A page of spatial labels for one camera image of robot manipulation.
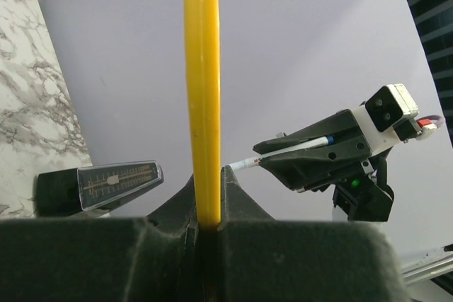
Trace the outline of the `yellow framed whiteboard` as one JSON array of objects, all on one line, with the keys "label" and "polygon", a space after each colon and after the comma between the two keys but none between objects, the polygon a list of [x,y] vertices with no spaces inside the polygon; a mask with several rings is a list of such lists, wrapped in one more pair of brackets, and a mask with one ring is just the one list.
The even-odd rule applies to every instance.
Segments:
[{"label": "yellow framed whiteboard", "polygon": [[197,219],[221,221],[221,73],[219,0],[184,0],[185,64]]}]

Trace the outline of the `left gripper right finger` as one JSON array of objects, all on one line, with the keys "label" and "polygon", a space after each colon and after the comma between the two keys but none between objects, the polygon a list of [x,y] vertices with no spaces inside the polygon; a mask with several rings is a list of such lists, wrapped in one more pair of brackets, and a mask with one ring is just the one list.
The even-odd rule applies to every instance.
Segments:
[{"label": "left gripper right finger", "polygon": [[222,301],[407,301],[387,237],[368,223],[278,221],[221,172]]}]

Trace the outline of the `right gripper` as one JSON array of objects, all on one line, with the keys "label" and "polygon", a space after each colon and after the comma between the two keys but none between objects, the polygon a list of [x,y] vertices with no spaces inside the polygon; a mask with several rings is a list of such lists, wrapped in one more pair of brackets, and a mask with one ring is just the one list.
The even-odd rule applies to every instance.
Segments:
[{"label": "right gripper", "polygon": [[372,153],[349,109],[283,137],[259,142],[253,150],[270,156],[260,162],[260,167],[292,191],[343,182],[361,173],[361,162]]}]

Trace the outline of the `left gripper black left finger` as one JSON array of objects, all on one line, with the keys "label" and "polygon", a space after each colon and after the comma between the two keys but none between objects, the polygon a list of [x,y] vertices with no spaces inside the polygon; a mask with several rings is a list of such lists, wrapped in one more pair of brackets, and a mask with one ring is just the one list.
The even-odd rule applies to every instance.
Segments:
[{"label": "left gripper black left finger", "polygon": [[141,218],[1,222],[2,301],[196,301],[192,182]]}]

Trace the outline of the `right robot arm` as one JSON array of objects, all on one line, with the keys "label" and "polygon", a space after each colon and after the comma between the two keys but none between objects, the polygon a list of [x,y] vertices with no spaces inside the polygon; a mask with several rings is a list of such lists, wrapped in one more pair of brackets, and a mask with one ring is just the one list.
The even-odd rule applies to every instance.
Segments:
[{"label": "right robot arm", "polygon": [[387,183],[388,151],[372,155],[349,109],[283,137],[253,147],[259,165],[297,192],[324,192],[333,185],[333,205],[350,221],[386,222],[394,202]]}]

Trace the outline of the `black eraser holder stand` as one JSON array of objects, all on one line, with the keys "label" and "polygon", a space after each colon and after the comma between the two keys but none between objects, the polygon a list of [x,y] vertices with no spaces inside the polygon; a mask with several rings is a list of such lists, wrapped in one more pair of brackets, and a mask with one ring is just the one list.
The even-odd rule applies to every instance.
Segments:
[{"label": "black eraser holder stand", "polygon": [[41,173],[35,179],[37,217],[95,218],[151,191],[164,182],[156,161],[136,161]]}]

